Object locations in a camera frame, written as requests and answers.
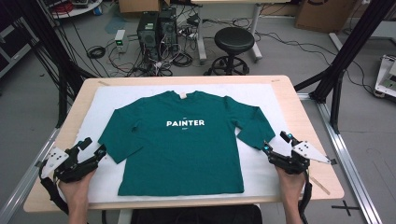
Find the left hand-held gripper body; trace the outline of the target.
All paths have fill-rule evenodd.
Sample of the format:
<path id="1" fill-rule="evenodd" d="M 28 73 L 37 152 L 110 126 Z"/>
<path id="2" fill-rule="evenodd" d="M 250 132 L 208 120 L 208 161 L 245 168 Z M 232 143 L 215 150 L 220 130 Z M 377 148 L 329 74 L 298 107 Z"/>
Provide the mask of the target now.
<path id="1" fill-rule="evenodd" d="M 62 150 L 54 147 L 40 167 L 40 178 L 44 179 L 53 174 L 65 183 L 79 181 L 82 177 L 95 170 L 99 162 L 99 150 L 83 162 L 78 161 L 78 153 L 84 147 L 72 147 Z"/>

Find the green long-sleeved shirt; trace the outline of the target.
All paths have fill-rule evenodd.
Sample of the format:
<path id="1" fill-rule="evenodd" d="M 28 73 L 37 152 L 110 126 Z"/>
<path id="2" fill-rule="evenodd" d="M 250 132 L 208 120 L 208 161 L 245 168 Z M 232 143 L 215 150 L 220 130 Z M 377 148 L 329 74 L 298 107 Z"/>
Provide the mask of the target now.
<path id="1" fill-rule="evenodd" d="M 274 137 L 257 106 L 166 91 L 116 109 L 99 143 L 126 162 L 120 196 L 208 195 L 242 193 L 237 142 L 261 149 Z"/>

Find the person's right hand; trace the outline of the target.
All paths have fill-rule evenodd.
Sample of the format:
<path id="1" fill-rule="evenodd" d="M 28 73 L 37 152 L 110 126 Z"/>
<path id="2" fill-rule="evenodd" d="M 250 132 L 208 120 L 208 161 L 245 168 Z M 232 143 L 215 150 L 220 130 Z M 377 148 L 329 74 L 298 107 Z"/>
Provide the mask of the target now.
<path id="1" fill-rule="evenodd" d="M 305 184 L 304 175 L 289 175 L 279 167 L 276 167 L 276 172 L 278 174 L 282 202 L 296 205 Z"/>

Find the person's left hand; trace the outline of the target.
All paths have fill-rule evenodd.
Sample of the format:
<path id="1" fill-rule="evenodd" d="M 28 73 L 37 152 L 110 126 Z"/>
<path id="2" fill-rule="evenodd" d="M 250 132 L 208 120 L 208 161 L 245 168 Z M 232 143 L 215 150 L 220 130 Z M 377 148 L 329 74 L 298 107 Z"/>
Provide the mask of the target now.
<path id="1" fill-rule="evenodd" d="M 95 171 L 92 171 L 77 182 L 60 182 L 59 188 L 69 205 L 86 203 L 88 201 L 89 185 L 94 174 Z"/>

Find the thin wooden strip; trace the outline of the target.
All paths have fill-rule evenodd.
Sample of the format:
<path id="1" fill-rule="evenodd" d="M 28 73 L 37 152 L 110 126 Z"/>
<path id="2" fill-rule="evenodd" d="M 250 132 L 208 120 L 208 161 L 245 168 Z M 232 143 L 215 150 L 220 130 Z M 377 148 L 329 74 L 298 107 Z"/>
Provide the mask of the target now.
<path id="1" fill-rule="evenodd" d="M 318 180 L 316 180 L 313 176 L 310 176 L 310 180 L 315 183 L 322 191 L 324 191 L 327 195 L 330 195 L 330 191 L 326 189 Z"/>

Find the white foam mat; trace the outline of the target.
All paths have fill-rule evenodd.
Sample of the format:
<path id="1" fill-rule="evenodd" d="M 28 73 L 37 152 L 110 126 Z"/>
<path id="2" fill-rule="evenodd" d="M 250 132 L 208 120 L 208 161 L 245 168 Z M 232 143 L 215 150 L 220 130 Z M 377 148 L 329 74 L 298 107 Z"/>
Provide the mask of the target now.
<path id="1" fill-rule="evenodd" d="M 77 138 L 90 137 L 92 143 L 79 154 L 79 159 L 88 159 L 101 146 L 99 138 L 116 109 L 127 106 L 138 99 L 151 97 L 166 91 L 177 93 L 182 99 L 189 93 L 202 91 L 220 97 L 229 96 L 235 101 L 254 105 L 262 110 L 269 121 L 275 137 L 268 143 L 274 151 L 290 154 L 290 146 L 280 137 L 287 125 L 276 99 L 275 90 L 269 84 L 197 84 L 197 85 L 148 85 L 148 86 L 107 86 L 97 89 L 92 103 L 78 130 Z M 244 183 L 242 193 L 221 193 L 208 195 L 178 196 L 120 196 L 119 187 L 123 179 L 126 162 L 116 163 L 106 154 L 99 162 L 89 187 L 89 201 L 99 203 L 131 203 L 157 201 L 192 201 L 222 199 L 256 198 L 269 199 L 279 195 L 279 183 L 276 170 L 267 160 L 261 149 L 237 142 L 241 173 Z"/>

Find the black round stool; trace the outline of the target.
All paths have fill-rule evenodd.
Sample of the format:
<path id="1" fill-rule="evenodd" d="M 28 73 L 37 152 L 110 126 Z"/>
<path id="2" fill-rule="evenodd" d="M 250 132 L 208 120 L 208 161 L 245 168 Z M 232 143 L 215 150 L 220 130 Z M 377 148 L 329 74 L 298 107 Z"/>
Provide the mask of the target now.
<path id="1" fill-rule="evenodd" d="M 249 73 L 249 67 L 238 55 L 249 51 L 255 44 L 254 36 L 246 29 L 239 27 L 226 27 L 216 32 L 216 46 L 227 53 L 226 56 L 218 57 L 204 72 L 205 76 L 215 74 L 227 76 L 237 74 L 245 76 Z"/>

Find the white box with green light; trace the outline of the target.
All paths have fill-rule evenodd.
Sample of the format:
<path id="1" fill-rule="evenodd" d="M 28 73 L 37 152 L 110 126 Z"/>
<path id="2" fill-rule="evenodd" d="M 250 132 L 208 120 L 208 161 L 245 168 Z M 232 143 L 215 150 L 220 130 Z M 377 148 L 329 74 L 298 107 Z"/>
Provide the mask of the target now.
<path id="1" fill-rule="evenodd" d="M 128 40 L 124 30 L 118 30 L 116 32 L 114 42 L 119 53 L 125 53 L 128 48 Z"/>

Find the white device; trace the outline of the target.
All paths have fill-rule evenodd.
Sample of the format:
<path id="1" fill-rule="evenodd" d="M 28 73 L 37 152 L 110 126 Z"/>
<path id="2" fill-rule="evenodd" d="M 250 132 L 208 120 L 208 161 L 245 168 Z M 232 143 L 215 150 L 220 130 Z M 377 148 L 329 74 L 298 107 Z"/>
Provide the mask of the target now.
<path id="1" fill-rule="evenodd" d="M 396 98 L 396 56 L 383 55 L 375 82 L 375 96 Z"/>

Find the grey shelf unit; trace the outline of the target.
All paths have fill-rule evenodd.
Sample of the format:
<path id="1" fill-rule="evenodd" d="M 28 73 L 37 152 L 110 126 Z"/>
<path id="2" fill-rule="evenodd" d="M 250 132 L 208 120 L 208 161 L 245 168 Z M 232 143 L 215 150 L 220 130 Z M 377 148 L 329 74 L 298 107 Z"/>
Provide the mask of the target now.
<path id="1" fill-rule="evenodd" d="M 0 24 L 0 78 L 27 54 L 38 38 L 23 17 Z"/>

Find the black computer tower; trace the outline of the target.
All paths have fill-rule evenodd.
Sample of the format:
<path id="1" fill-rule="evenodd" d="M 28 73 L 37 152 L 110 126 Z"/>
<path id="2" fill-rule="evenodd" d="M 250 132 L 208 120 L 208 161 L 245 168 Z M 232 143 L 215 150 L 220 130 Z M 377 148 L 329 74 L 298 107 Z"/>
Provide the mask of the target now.
<path id="1" fill-rule="evenodd" d="M 146 11 L 142 14 L 138 27 L 137 35 L 139 44 L 143 53 L 150 57 L 150 59 L 158 61 L 158 21 L 159 13 L 157 11 Z"/>
<path id="2" fill-rule="evenodd" d="M 164 8 L 159 14 L 160 23 L 160 51 L 161 53 L 178 50 L 177 16 L 173 7 Z"/>

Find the small cardboard box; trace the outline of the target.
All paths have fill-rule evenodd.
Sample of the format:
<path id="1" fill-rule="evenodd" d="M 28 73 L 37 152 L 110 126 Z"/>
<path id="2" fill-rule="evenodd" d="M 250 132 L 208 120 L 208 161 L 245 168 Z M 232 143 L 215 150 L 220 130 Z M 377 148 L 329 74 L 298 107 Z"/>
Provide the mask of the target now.
<path id="1" fill-rule="evenodd" d="M 169 5 L 170 0 L 119 0 L 121 13 L 159 11 Z"/>

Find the aluminium rail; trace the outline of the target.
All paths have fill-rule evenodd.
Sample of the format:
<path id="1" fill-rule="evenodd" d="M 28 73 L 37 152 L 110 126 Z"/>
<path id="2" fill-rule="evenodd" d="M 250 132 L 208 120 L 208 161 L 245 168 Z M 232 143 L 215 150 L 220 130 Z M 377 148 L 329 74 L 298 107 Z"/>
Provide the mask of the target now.
<path id="1" fill-rule="evenodd" d="M 342 138 L 340 133 L 337 133 L 330 124 L 331 113 L 325 104 L 316 103 L 318 112 L 324 122 L 324 126 L 328 135 L 330 136 L 333 149 L 337 156 L 337 159 L 342 166 L 342 169 L 346 175 L 347 182 L 351 187 L 353 195 L 359 205 L 359 209 L 367 224 L 383 224 L 375 205 L 364 186 L 358 169 L 352 160 L 347 145 Z"/>
<path id="2" fill-rule="evenodd" d="M 28 167 L 17 187 L 8 197 L 5 205 L 0 209 L 0 224 L 8 224 L 18 209 L 21 207 L 23 202 L 26 200 L 38 176 L 38 168 L 35 165 L 38 161 L 42 161 L 48 155 L 59 132 L 59 128 L 55 128 L 51 132 L 49 138 L 43 147 L 38 151 L 37 155 L 33 159 L 33 162 Z"/>

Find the black metal frame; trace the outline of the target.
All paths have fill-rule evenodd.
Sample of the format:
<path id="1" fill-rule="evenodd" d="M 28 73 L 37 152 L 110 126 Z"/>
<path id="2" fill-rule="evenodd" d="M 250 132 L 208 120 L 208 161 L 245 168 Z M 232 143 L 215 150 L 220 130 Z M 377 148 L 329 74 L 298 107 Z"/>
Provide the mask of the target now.
<path id="1" fill-rule="evenodd" d="M 339 133 L 338 119 L 344 73 L 394 5 L 396 0 L 371 0 L 329 67 L 294 86 L 296 91 L 300 91 L 317 82 L 317 87 L 309 96 L 319 104 L 325 104 L 327 96 L 332 92 L 330 125 L 336 133 Z"/>
<path id="2" fill-rule="evenodd" d="M 58 89 L 56 128 L 60 128 L 68 114 L 68 100 L 75 101 L 84 80 L 94 77 L 94 74 L 72 60 L 51 24 L 52 18 L 39 0 L 0 0 L 1 10 L 31 47 Z"/>

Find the white desk frame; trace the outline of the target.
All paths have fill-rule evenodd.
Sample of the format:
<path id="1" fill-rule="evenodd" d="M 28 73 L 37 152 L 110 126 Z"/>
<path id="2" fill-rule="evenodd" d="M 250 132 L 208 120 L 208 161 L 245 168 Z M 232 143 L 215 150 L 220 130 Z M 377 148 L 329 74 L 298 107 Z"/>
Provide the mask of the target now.
<path id="1" fill-rule="evenodd" d="M 191 0 L 193 4 L 198 6 L 197 15 L 199 21 L 196 43 L 200 64 L 203 64 L 207 59 L 204 42 L 204 19 L 252 19 L 248 30 L 252 35 L 255 35 L 262 7 L 265 4 L 283 4 L 289 1 L 290 0 Z"/>

